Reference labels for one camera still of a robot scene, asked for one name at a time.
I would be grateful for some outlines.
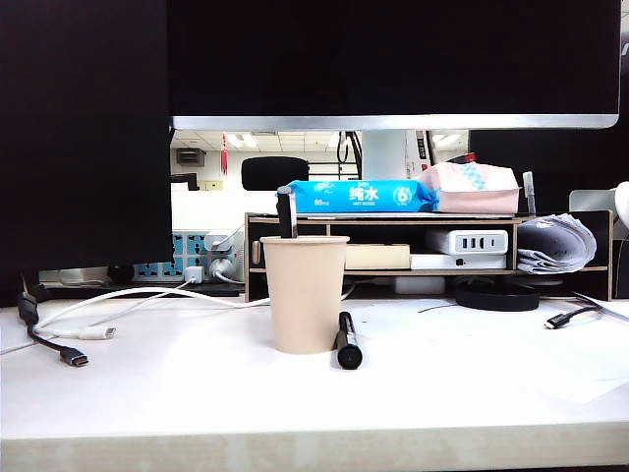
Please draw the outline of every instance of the black marker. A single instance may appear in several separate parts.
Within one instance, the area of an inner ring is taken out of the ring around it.
[[[358,369],[363,362],[363,353],[358,347],[356,332],[352,317],[347,312],[341,312],[338,316],[339,330],[336,334],[336,358],[343,369]]]
[[[279,217],[279,235],[282,238],[297,237],[297,214],[295,213],[295,194],[287,185],[277,189],[277,216]]]

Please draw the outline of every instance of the beige box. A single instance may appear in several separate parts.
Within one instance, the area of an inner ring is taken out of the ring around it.
[[[347,270],[410,268],[408,244],[348,244],[345,252]]]

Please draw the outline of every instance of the pen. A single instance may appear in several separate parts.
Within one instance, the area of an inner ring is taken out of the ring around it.
[[[293,189],[284,185],[277,189],[277,216],[279,217],[279,235],[282,238],[297,237],[297,214]]]
[[[338,315],[339,330],[336,334],[336,358],[343,369],[354,370],[363,362],[363,353],[358,347],[352,317],[347,312]]]
[[[535,208],[535,187],[533,186],[533,172],[524,172],[522,174],[522,180],[524,182],[524,196],[527,198],[529,204],[529,215],[535,216],[537,211]]]

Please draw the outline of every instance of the paper cup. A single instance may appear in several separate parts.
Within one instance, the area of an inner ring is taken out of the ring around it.
[[[338,332],[347,236],[269,236],[264,245],[275,347],[330,351]]]

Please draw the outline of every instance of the wet wipes package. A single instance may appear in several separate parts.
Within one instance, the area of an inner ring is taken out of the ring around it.
[[[436,197],[415,180],[301,181],[289,184],[299,213],[433,211]]]

